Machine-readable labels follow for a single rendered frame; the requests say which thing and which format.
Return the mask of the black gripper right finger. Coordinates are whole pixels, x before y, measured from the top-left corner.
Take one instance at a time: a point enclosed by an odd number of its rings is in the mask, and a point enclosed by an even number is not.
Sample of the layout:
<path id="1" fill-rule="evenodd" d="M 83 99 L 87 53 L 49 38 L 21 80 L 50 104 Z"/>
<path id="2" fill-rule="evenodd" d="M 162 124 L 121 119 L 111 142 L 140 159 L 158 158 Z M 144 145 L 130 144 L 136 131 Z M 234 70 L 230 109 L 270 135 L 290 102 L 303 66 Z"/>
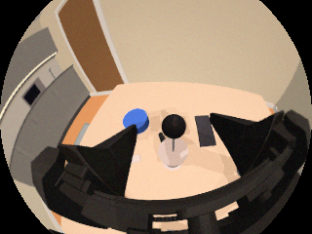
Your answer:
<path id="1" fill-rule="evenodd" d="M 285 110 L 272 113 L 260 121 L 245 120 L 229 114 L 210 113 L 210 122 L 219 139 L 225 144 L 239 175 L 244 176 L 254 170 L 253 163 L 262 151 L 270 130 L 284 121 Z"/>

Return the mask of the blue short cylinder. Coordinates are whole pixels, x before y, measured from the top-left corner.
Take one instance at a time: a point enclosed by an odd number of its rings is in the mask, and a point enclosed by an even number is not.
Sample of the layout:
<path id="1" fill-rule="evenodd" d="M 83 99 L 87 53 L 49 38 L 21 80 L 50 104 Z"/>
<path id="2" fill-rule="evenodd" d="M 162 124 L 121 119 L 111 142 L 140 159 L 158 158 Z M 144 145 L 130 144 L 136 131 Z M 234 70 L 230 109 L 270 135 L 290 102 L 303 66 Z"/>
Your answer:
<path id="1" fill-rule="evenodd" d="M 137 136 L 144 133 L 149 125 L 147 113 L 140 108 L 129 110 L 129 112 L 125 114 L 124 118 L 122 118 L 122 126 L 126 129 L 131 125 L 136 125 Z"/>

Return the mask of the glass french press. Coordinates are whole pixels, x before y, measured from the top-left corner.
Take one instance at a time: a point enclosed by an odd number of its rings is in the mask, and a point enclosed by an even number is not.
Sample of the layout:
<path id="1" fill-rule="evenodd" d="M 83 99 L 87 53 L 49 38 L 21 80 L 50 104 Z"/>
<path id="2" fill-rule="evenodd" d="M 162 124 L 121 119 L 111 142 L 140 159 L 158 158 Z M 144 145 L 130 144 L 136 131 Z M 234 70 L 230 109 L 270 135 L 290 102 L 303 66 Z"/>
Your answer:
<path id="1" fill-rule="evenodd" d="M 163 167 L 169 171 L 176 171 L 182 167 L 182 163 L 188 155 L 187 144 L 180 139 L 186 132 L 186 122 L 179 114 L 169 114 L 164 118 L 161 129 L 163 129 L 163 133 L 159 134 L 161 140 L 159 157 L 163 161 Z"/>

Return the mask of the black flat rectangular slab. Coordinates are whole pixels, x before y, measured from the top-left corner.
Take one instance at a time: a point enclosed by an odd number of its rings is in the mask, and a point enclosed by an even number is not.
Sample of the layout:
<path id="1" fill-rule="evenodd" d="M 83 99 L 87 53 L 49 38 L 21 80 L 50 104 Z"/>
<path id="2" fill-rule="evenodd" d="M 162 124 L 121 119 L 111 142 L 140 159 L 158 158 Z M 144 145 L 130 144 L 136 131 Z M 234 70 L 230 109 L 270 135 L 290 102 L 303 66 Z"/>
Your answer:
<path id="1" fill-rule="evenodd" d="M 207 114 L 207 116 L 195 116 L 195 121 L 200 148 L 216 145 L 214 129 L 212 129 L 212 122 L 210 122 L 210 114 Z"/>

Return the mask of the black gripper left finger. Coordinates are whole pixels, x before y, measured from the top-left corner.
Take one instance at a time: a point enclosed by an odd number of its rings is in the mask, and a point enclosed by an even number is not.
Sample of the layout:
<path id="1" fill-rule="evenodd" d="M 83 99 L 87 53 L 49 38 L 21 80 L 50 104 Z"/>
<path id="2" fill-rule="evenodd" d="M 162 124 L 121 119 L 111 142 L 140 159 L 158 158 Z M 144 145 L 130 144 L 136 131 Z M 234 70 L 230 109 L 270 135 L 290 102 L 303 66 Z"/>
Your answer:
<path id="1" fill-rule="evenodd" d="M 132 166 L 136 145 L 137 126 L 131 125 L 95 147 L 60 143 L 58 149 L 61 149 L 66 157 L 66 163 L 89 168 L 110 191 L 116 192 L 114 195 L 125 198 L 129 168 Z"/>

